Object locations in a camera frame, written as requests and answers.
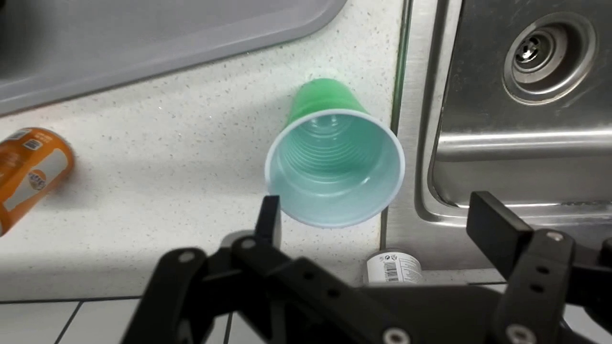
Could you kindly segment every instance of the speckled countertop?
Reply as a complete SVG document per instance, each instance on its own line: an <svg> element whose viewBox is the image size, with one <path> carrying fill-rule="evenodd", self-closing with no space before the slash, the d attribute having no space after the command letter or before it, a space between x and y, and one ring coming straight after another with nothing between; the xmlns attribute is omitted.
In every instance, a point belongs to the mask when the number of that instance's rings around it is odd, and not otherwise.
<svg viewBox="0 0 612 344"><path fill-rule="evenodd" d="M349 0L310 37L0 118L55 130L70 180L0 239L0 299L140 294L159 256L252 228L263 163L292 96L337 78L390 122L402 0ZM380 219L343 230L283 220L282 249L355 282Z"/></svg>

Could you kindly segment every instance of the green plastic cup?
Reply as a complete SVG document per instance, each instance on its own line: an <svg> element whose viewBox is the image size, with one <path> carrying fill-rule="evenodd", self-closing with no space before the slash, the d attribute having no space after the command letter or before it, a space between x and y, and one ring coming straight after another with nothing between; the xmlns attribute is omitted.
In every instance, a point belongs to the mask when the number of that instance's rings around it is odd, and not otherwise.
<svg viewBox="0 0 612 344"><path fill-rule="evenodd" d="M269 193L280 195L287 215L323 228L380 213L397 195L404 172L397 137L331 79L300 88L264 170Z"/></svg>

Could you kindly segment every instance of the white tile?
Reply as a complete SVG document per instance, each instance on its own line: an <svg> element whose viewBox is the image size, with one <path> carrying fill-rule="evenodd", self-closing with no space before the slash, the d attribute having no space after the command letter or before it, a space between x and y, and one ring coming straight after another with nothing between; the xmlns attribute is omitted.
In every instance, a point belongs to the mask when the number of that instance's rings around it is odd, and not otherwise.
<svg viewBox="0 0 612 344"><path fill-rule="evenodd" d="M85 302L59 344L118 344L140 300ZM227 316L218 317L207 344L222 344Z"/></svg>
<svg viewBox="0 0 612 344"><path fill-rule="evenodd" d="M505 284L485 285L485 287L502 293L506 290ZM601 344L612 343L612 335L593 321L584 311L584 307L566 305L563 318L574 332L592 340L593 342Z"/></svg>
<svg viewBox="0 0 612 344"><path fill-rule="evenodd" d="M0 304L0 343L55 343L77 304Z"/></svg>
<svg viewBox="0 0 612 344"><path fill-rule="evenodd" d="M238 313L232 316L229 337L228 344L265 344Z"/></svg>

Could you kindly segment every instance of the sink basin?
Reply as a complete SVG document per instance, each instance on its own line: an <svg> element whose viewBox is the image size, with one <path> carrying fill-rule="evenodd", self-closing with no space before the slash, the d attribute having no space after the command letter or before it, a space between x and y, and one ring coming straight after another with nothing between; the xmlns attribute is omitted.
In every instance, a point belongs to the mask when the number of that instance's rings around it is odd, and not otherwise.
<svg viewBox="0 0 612 344"><path fill-rule="evenodd" d="M424 269L490 267L465 234L475 190L584 245L612 236L610 9L604 0L411 2L396 95L407 169L387 247Z"/></svg>

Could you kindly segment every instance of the soda can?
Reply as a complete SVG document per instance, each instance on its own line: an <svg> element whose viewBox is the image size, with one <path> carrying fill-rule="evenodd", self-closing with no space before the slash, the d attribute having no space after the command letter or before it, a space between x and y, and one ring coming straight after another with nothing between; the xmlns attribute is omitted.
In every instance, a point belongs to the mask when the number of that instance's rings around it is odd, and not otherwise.
<svg viewBox="0 0 612 344"><path fill-rule="evenodd" d="M386 249L368 257L364 268L364 283L424 282L417 258L398 249Z"/></svg>
<svg viewBox="0 0 612 344"><path fill-rule="evenodd" d="M23 128L0 142L0 236L74 167L74 154L54 132Z"/></svg>

